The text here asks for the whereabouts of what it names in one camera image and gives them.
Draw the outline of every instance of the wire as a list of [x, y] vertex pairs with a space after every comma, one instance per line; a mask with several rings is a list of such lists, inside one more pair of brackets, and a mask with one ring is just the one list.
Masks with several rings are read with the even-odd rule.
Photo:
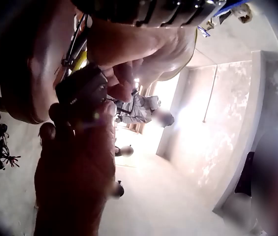
[[69, 58], [70, 58], [70, 56], [71, 56], [72, 49], [73, 49], [73, 45], [74, 45], [74, 43], [75, 43], [75, 40], [76, 40], [76, 38], [77, 38], [79, 29], [80, 29], [80, 27], [81, 27], [81, 25], [82, 25], [82, 22], [83, 22], [84, 18], [85, 18], [85, 13], [83, 13], [82, 18], [81, 18], [81, 20], [79, 21], [77, 30], [75, 31], [75, 33], [74, 33], [74, 35], [73, 35], [73, 39], [71, 40], [70, 47], [69, 47], [69, 50], [68, 50], [68, 53], [67, 53], [67, 56], [66, 56], [66, 60], [69, 60]]

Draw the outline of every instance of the wristwatch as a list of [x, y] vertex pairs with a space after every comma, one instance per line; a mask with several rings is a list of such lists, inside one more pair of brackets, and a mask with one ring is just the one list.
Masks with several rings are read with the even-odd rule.
[[198, 26], [226, 0], [71, 0], [82, 12], [136, 27]]

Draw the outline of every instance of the hand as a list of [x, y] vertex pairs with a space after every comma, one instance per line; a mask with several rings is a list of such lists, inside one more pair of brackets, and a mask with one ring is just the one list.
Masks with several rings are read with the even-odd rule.
[[42, 152], [35, 172], [38, 205], [35, 235], [97, 235], [115, 175], [116, 106], [98, 109], [101, 124], [75, 130], [62, 118], [59, 104], [40, 128]]

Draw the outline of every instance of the wrist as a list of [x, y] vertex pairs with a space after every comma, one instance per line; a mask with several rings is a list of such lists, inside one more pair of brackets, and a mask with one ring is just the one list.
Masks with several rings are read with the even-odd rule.
[[83, 235], [98, 236], [99, 224], [106, 203], [101, 201], [63, 201], [40, 206], [35, 225], [35, 236]]

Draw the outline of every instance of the blue object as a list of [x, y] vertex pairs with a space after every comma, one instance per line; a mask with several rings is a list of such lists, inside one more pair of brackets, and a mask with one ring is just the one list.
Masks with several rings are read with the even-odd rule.
[[198, 29], [201, 31], [201, 34], [206, 38], [206, 37], [210, 37], [211, 35], [201, 26], [198, 26]]
[[238, 7], [248, 1], [249, 0], [227, 0], [226, 4], [214, 16], [217, 16], [217, 15], [221, 14], [222, 12], [228, 11], [234, 7]]

